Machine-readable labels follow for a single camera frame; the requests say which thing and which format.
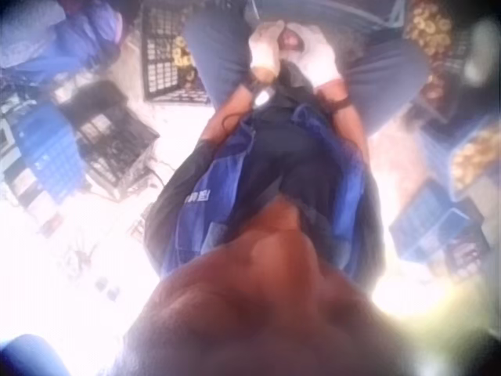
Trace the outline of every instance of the blue pants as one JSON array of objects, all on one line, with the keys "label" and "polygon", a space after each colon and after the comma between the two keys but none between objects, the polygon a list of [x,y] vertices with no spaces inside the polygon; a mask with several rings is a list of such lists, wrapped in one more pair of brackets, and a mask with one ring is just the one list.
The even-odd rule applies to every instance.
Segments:
[{"label": "blue pants", "polygon": [[[249,71],[251,32],[242,16],[219,8],[203,9],[186,24],[186,42],[216,108]],[[427,80],[428,62],[411,41],[394,38],[368,45],[364,56],[343,75],[366,133],[371,135],[417,96]]]}]

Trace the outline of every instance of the blue work vest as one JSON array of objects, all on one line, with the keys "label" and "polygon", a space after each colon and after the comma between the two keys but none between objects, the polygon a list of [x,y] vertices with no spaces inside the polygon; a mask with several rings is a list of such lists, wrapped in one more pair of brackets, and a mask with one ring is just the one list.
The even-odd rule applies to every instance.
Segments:
[{"label": "blue work vest", "polygon": [[[339,168],[341,169],[342,179],[338,179],[339,185],[333,187],[336,200],[329,220],[333,238],[349,244],[350,248],[347,257],[336,261],[338,265],[335,266],[350,276],[356,271],[357,264],[355,217],[365,185],[365,165],[353,145],[336,136],[326,119],[310,106],[300,105],[290,122],[292,126],[303,128],[318,140],[332,159],[333,166],[338,166],[331,172],[326,171],[326,174],[339,175]],[[254,145],[254,134],[249,117],[241,122],[217,152],[210,168],[186,198],[165,253],[162,276],[211,251],[224,241],[238,194],[243,163]]]}]

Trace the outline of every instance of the man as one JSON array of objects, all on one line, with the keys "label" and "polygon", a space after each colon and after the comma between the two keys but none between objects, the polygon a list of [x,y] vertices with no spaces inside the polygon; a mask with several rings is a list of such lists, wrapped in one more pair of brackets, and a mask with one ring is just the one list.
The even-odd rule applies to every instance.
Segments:
[{"label": "man", "polygon": [[[363,292],[382,267],[366,135],[418,93],[426,64],[395,41],[342,74],[320,29],[287,24],[302,48],[280,51],[285,28],[251,35],[216,8],[186,26],[216,113],[146,222],[162,280],[115,374],[407,371]],[[309,89],[287,85],[281,58]]]}]

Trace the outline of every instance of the hand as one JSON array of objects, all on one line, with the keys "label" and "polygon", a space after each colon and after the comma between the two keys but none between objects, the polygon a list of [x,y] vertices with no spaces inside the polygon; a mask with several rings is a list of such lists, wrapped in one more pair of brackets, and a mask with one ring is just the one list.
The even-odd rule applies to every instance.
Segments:
[{"label": "hand", "polygon": [[281,57],[295,63],[314,89],[341,78],[334,50],[317,26],[288,23],[287,28],[301,37],[305,49],[303,52],[284,51]]},{"label": "hand", "polygon": [[278,77],[280,72],[279,36],[285,28],[285,23],[267,22],[259,25],[249,39],[252,61],[250,68],[260,77],[271,81]]}]

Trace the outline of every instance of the blue plastic crate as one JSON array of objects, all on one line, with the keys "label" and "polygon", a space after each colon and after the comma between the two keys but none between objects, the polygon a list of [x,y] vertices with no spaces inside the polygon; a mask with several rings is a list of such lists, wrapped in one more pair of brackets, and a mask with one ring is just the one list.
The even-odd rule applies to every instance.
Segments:
[{"label": "blue plastic crate", "polygon": [[455,282],[463,282],[481,272],[482,262],[491,251],[480,226],[459,233],[444,247],[445,264]]},{"label": "blue plastic crate", "polygon": [[83,183],[73,130],[54,104],[44,103],[22,117],[13,135],[27,167],[56,203]]},{"label": "blue plastic crate", "polygon": [[426,262],[464,228],[482,222],[473,201],[452,202],[437,182],[428,180],[390,226],[390,233],[402,259]]},{"label": "blue plastic crate", "polygon": [[[449,124],[443,125],[439,121],[430,121],[420,128],[420,144],[427,162],[427,166],[443,186],[446,187],[450,198],[459,201],[464,196],[468,187],[482,176],[475,176],[473,181],[458,190],[452,176],[452,161],[456,153],[461,151],[482,130],[490,127],[499,127],[499,119],[495,114],[486,114],[480,111],[464,112],[454,117]],[[488,171],[496,161],[485,166]]]}]

